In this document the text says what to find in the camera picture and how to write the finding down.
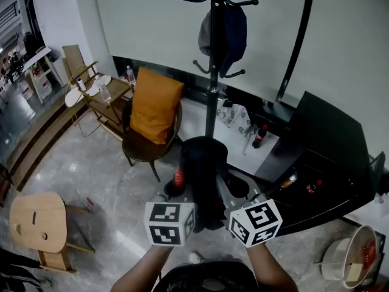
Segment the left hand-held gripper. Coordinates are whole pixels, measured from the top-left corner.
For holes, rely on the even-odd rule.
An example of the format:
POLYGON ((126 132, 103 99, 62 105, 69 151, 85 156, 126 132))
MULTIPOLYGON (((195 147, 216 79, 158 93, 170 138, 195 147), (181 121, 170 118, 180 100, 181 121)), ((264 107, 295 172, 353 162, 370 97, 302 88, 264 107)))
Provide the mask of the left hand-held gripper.
MULTIPOLYGON (((157 191, 163 200, 177 197, 175 180, 157 191)), ((179 197, 180 203, 147 202, 144 224, 148 239, 154 246, 184 246, 196 223, 195 203, 191 193, 179 197)))

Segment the black garment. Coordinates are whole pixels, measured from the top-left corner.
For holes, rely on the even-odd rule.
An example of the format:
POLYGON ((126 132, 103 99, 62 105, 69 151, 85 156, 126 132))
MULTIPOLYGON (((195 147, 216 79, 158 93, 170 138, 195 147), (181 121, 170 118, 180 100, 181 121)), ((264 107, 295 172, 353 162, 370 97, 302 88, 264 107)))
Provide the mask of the black garment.
POLYGON ((197 205, 196 224, 193 232, 211 231, 223 226, 225 206, 216 186, 216 176, 224 180, 227 190, 236 198, 245 198, 249 185, 229 173, 227 147, 214 138, 198 136, 182 143, 179 165, 164 191, 169 198, 184 194, 189 187, 197 205))

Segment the black metal coat rack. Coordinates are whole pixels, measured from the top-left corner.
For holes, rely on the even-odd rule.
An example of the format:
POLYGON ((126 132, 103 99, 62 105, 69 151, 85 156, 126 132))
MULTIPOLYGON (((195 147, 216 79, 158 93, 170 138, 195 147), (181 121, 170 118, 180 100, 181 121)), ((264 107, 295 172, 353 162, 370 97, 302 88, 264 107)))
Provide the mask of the black metal coat rack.
MULTIPOLYGON (((176 0, 176 1, 185 1, 191 3, 202 3, 207 0, 176 0)), ((235 5, 243 6, 247 5, 258 5, 258 0, 248 0, 241 2, 233 2, 232 0, 210 0, 210 11, 211 11, 211 50, 209 57, 208 69, 205 70, 197 60, 193 60, 193 64, 203 73, 210 74, 210 84, 207 89, 207 115, 206 115, 206 126, 205 126, 205 135, 208 137, 213 137, 215 130, 215 121, 216 121, 216 110, 219 97, 219 86, 218 80, 221 78, 219 75, 219 63, 216 59, 218 52, 222 49, 222 30, 224 22, 224 11, 225 5, 235 5)), ((227 74, 230 77, 234 78, 239 75, 245 74, 245 70, 240 70, 238 72, 227 74)))

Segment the person's left forearm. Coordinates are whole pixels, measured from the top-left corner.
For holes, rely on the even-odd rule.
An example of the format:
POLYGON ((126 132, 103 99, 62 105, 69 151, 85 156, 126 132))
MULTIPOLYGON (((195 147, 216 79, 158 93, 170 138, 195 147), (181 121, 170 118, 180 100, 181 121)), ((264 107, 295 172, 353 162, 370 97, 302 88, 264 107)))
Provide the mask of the person's left forearm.
POLYGON ((169 246, 152 246, 110 292, 151 292, 172 250, 169 246))

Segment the large cola bottle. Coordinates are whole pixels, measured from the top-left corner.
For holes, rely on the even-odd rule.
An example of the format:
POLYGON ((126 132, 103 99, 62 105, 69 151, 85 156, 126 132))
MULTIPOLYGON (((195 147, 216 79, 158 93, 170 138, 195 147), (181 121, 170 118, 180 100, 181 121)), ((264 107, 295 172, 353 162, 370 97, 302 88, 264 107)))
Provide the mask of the large cola bottle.
POLYGON ((260 148, 266 135, 267 135, 267 124, 263 124, 262 126, 260 126, 258 128, 258 130, 256 132, 255 139, 252 142, 252 147, 255 149, 260 148))

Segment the white patterned bag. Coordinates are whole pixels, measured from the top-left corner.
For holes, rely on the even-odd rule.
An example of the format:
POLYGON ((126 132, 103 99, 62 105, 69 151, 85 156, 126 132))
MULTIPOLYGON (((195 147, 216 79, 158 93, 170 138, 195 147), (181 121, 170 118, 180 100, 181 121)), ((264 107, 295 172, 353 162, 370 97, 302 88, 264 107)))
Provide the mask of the white patterned bag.
POLYGON ((238 134, 243 134, 244 136, 255 134, 258 128, 252 123, 246 108, 239 104, 225 106, 226 102, 227 100, 218 101, 216 118, 238 134))

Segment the person's black printed shirt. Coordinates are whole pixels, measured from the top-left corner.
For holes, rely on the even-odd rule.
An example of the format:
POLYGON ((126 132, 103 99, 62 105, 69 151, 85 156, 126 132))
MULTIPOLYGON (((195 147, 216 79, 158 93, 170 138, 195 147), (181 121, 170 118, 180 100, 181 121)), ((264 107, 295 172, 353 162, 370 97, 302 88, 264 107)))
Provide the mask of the person's black printed shirt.
POLYGON ((223 260, 178 266, 161 278, 153 292, 260 292, 260 289, 245 264, 223 260))

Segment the orange cushion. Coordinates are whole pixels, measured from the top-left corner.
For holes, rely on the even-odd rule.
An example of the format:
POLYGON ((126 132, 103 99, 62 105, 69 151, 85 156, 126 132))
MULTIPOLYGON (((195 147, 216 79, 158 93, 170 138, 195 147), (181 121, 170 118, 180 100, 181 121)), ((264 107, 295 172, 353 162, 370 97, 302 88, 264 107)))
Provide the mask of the orange cushion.
POLYGON ((140 68, 133 95, 130 127, 162 145, 168 137, 184 84, 147 68, 140 68))

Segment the black bundle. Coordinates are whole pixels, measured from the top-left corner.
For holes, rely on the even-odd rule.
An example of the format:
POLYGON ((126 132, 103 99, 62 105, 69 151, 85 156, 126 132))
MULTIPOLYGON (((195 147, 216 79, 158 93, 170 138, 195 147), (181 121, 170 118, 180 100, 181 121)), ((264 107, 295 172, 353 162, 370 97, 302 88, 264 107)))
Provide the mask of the black bundle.
POLYGON ((263 112, 262 98, 231 86, 227 86, 224 92, 231 102, 245 107, 251 113, 260 114, 263 112))

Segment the clear plastic water bottle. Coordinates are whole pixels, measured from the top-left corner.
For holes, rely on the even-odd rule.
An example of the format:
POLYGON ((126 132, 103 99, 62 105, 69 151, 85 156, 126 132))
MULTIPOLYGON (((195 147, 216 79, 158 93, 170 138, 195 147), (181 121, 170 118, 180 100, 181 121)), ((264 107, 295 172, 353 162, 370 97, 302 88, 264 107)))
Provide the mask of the clear plastic water bottle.
POLYGON ((99 85, 98 85, 98 88, 99 88, 99 91, 100 91, 100 95, 102 97, 102 99, 106 102, 106 103, 110 103, 111 101, 111 95, 106 87, 106 85, 101 82, 99 85))

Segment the small cardboard box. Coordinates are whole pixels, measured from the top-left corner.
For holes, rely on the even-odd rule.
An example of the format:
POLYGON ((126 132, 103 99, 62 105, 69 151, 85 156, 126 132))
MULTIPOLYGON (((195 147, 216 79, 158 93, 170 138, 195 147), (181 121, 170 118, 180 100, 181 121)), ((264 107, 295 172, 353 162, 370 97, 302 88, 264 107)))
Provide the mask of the small cardboard box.
POLYGON ((357 282, 363 270, 362 263, 350 263, 346 267, 345 282, 357 282))

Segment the navy baseball cap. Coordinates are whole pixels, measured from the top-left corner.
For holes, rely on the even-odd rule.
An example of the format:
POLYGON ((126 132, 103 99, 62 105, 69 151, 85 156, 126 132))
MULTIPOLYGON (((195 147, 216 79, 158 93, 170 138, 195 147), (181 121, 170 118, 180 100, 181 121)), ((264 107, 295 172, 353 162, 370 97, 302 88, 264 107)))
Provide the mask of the navy baseball cap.
MULTIPOLYGON (((247 46, 247 17, 240 6, 225 5, 224 22, 222 30, 222 49, 216 59, 219 60, 219 75, 221 78, 229 78, 227 75, 232 64, 242 59, 247 46)), ((211 50, 211 11, 209 11, 201 23, 198 35, 199 50, 206 56, 210 56, 211 50)))

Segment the black curved metal bar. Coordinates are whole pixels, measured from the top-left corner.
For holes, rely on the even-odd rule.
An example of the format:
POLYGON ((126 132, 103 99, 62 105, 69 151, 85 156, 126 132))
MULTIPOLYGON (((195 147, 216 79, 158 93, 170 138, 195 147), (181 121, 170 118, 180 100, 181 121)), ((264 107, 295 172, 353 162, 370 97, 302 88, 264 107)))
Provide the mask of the black curved metal bar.
POLYGON ((277 92, 277 96, 275 98, 276 103, 280 102, 281 99, 283 98, 283 96, 286 92, 286 88, 290 82, 295 65, 297 63, 298 56, 300 54, 301 47, 302 47, 302 44, 303 44, 303 41, 305 38, 306 29, 308 27, 309 17, 310 17, 311 9, 312 9, 312 3, 313 3, 313 0, 305 0, 304 1, 304 6, 303 6, 302 15, 301 15, 300 25, 298 28, 297 37, 296 37, 295 44, 294 44, 294 47, 293 47, 293 50, 291 53, 291 57, 289 59, 289 63, 288 63, 287 68, 286 68, 286 72, 285 72, 283 80, 281 82, 281 86, 280 86, 280 88, 277 92))

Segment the leaning wooden board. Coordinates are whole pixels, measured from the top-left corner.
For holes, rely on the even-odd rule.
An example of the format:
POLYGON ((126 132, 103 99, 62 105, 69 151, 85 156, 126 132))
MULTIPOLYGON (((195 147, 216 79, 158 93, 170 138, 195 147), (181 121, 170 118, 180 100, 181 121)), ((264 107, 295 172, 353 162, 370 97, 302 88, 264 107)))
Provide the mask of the leaning wooden board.
POLYGON ((84 59, 79 46, 76 44, 63 46, 62 49, 66 59, 67 70, 69 71, 68 76, 72 78, 86 67, 84 59))

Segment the white table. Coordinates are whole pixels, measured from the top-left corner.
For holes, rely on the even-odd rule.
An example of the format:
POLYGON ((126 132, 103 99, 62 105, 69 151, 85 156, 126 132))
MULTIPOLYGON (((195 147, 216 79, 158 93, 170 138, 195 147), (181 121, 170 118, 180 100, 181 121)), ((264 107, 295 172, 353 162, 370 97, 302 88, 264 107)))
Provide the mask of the white table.
POLYGON ((22 70, 24 73, 26 73, 27 75, 30 76, 30 79, 31 79, 32 84, 33 84, 33 87, 35 89, 35 92, 36 92, 36 94, 38 96, 38 99, 39 99, 41 104, 43 104, 44 100, 42 100, 40 98, 40 96, 38 95, 38 93, 36 91, 36 86, 35 86, 35 84, 33 83, 33 80, 32 80, 32 69, 40 68, 41 70, 43 70, 43 68, 39 64, 40 60, 43 59, 44 62, 46 63, 46 66, 47 66, 47 70, 46 71, 43 70, 43 71, 44 72, 48 72, 48 74, 52 74, 54 79, 61 85, 61 87, 64 86, 64 82, 60 78, 60 75, 57 72, 57 69, 55 67, 55 64, 53 62, 51 62, 50 59, 49 59, 49 56, 50 56, 51 52, 52 52, 51 48, 49 48, 49 47, 42 47, 29 61, 27 61, 25 63, 24 68, 22 70))

